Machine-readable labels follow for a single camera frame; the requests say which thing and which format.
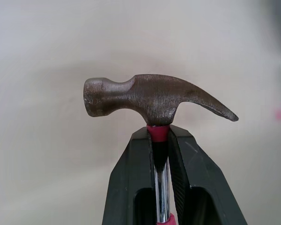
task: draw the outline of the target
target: white backdrop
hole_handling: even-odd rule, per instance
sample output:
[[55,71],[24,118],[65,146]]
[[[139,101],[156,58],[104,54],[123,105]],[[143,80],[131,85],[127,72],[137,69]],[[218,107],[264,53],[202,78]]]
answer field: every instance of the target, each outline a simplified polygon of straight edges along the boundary
[[83,84],[144,73],[239,116],[184,103],[174,124],[220,166],[248,224],[281,225],[281,40],[257,0],[0,0],[0,225],[101,224],[110,172],[145,123],[89,117]]

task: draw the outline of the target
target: hammer head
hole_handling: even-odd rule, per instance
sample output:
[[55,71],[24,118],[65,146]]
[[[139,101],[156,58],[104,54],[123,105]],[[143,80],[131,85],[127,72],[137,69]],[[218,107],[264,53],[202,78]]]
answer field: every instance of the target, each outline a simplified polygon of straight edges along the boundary
[[83,97],[92,117],[126,108],[137,111],[150,126],[171,124],[181,102],[193,102],[226,119],[238,120],[232,111],[201,88],[166,75],[135,75],[123,83],[91,78],[84,84]]

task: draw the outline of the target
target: black plastic jaw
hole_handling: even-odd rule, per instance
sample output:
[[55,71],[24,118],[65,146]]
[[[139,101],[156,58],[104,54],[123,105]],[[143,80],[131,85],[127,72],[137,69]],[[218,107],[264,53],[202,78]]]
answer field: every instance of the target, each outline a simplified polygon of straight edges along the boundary
[[[247,225],[220,168],[184,129],[171,126],[169,161],[179,225]],[[155,225],[151,142],[132,135],[109,181],[102,225]]]

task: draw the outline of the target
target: pink spot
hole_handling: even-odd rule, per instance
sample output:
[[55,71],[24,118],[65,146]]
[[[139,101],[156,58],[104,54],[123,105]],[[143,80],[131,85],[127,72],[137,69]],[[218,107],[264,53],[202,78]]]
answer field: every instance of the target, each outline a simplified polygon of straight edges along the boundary
[[281,121],[281,109],[277,109],[275,112],[276,120]]

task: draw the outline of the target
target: hammer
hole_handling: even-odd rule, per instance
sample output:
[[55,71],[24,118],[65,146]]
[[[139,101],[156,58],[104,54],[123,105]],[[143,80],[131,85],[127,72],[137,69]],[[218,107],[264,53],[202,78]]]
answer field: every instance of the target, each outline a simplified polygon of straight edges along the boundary
[[179,104],[193,102],[216,115],[238,120],[231,110],[201,88],[166,75],[135,75],[122,83],[107,78],[91,78],[84,84],[83,98],[91,117],[106,116],[126,108],[137,111],[147,123],[154,157],[157,223],[170,224],[172,218],[167,136]]

